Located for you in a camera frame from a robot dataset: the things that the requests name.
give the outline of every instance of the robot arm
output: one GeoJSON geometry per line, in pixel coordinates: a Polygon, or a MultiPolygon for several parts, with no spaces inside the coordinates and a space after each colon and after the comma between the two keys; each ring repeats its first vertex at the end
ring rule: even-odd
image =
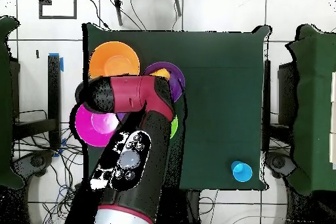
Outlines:
{"type": "Polygon", "coordinates": [[[173,120],[167,80],[156,76],[96,78],[90,81],[85,99],[85,108],[91,112],[145,110],[123,147],[117,148],[112,137],[98,162],[91,184],[100,179],[106,186],[94,224],[152,224],[158,211],[173,120]]]}

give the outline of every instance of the blue cup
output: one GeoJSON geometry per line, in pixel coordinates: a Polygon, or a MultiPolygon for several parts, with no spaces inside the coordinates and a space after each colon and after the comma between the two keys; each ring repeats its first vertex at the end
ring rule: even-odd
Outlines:
{"type": "Polygon", "coordinates": [[[244,183],[252,178],[251,166],[243,162],[232,162],[231,170],[234,178],[241,183],[244,183]]]}

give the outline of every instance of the orange bowl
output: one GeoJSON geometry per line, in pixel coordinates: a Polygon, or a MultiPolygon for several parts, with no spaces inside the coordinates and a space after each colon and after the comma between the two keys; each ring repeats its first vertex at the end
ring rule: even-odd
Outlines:
{"type": "Polygon", "coordinates": [[[130,46],[118,41],[109,41],[93,51],[89,71],[91,78],[123,74],[139,75],[140,62],[130,46]]]}

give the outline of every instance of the green bowl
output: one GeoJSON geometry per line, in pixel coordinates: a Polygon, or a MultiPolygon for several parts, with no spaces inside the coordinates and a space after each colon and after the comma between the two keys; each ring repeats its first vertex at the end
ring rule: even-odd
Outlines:
{"type": "Polygon", "coordinates": [[[179,121],[177,120],[177,116],[175,116],[174,120],[171,122],[171,139],[175,135],[178,126],[179,121]]]}

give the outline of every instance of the green tablecloth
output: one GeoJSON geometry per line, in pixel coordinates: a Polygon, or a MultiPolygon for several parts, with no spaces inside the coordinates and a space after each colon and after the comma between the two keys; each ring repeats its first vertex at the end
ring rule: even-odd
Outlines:
{"type": "Polygon", "coordinates": [[[314,190],[336,190],[336,170],[329,162],[331,124],[331,73],[336,71],[336,34],[317,32],[304,25],[298,40],[289,44],[300,75],[297,86],[298,113],[293,126],[294,160],[288,177],[304,195],[314,190]]]}
{"type": "MultiPolygon", "coordinates": [[[[265,188],[259,171],[263,43],[268,26],[253,33],[107,32],[91,24],[86,27],[83,38],[88,38],[89,55],[104,42],[120,41],[137,53],[141,72],[165,61],[184,74],[186,102],[180,97],[175,103],[179,125],[169,146],[165,186],[180,181],[182,189],[265,188]],[[252,167],[250,181],[239,183],[233,178],[234,160],[252,167]]],[[[103,149],[89,146],[88,151],[92,171],[103,149]]]]}

